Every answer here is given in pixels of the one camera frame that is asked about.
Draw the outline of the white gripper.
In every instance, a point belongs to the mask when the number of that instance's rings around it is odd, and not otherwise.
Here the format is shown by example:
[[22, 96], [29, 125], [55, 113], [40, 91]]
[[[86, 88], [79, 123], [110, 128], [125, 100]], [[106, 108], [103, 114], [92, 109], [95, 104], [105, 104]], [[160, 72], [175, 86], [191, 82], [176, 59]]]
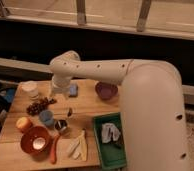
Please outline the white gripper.
[[56, 94], [62, 94], [64, 97], [67, 97], [69, 94], [70, 83], [70, 77], [62, 77], [54, 74], [51, 80], [51, 91], [49, 93], [49, 100], [54, 99]]

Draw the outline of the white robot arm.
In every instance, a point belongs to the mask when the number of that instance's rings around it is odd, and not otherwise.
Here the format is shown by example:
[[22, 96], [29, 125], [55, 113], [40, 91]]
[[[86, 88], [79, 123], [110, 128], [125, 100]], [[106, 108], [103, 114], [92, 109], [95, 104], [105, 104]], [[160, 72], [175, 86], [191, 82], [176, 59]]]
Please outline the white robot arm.
[[74, 51], [51, 60], [51, 93], [73, 77], [121, 87], [120, 113], [127, 171], [190, 171], [181, 76], [158, 60], [82, 61]]

